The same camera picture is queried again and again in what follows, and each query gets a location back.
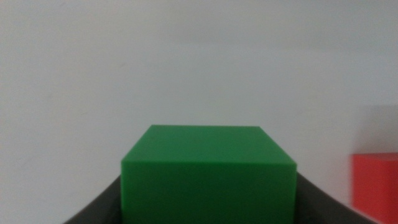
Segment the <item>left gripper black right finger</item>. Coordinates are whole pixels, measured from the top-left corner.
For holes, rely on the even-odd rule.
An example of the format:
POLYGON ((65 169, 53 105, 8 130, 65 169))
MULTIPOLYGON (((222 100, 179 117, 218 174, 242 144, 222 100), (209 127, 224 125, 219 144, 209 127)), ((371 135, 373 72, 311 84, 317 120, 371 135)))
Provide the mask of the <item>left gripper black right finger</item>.
POLYGON ((376 224, 297 173, 294 224, 376 224))

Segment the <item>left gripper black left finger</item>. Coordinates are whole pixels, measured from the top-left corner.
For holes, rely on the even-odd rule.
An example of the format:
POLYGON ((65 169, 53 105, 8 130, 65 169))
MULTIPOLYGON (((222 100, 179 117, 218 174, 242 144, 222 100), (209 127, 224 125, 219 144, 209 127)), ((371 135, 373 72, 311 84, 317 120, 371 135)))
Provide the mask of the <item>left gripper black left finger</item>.
POLYGON ((120 177, 65 224, 122 224, 120 177))

